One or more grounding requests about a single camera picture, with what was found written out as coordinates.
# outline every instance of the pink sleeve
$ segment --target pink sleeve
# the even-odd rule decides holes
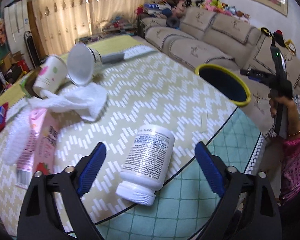
[[[294,198],[300,191],[300,138],[283,143],[284,158],[281,174],[281,204]]]

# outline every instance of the hand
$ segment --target hand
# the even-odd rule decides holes
[[[271,106],[270,112],[272,118],[277,114],[277,103],[284,104],[288,109],[288,135],[297,133],[296,135],[289,136],[288,140],[293,141],[300,138],[300,133],[298,133],[300,131],[300,118],[296,103],[287,97],[271,98],[269,105]]]

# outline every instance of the person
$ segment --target person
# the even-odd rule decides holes
[[[277,103],[284,104],[288,110],[288,138],[283,140],[283,161],[281,172],[281,205],[291,201],[300,192],[300,118],[296,103],[287,97],[270,98],[270,112],[274,117]]]

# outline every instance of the beige couch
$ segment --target beige couch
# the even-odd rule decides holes
[[[241,69],[251,68],[275,73],[271,39],[234,17],[189,8],[181,19],[180,30],[167,27],[166,20],[158,18],[144,18],[141,25],[149,43],[192,71],[198,65],[210,63],[226,67],[239,76]],[[286,59],[294,93],[300,95],[300,60],[286,48],[276,45]],[[240,77],[251,91],[251,102],[242,110],[268,136],[273,129],[267,97],[270,90],[245,76]]]

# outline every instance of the curtain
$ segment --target curtain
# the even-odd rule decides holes
[[[122,16],[134,22],[134,10],[153,0],[32,0],[47,54],[63,54],[76,38],[101,31],[106,21]]]

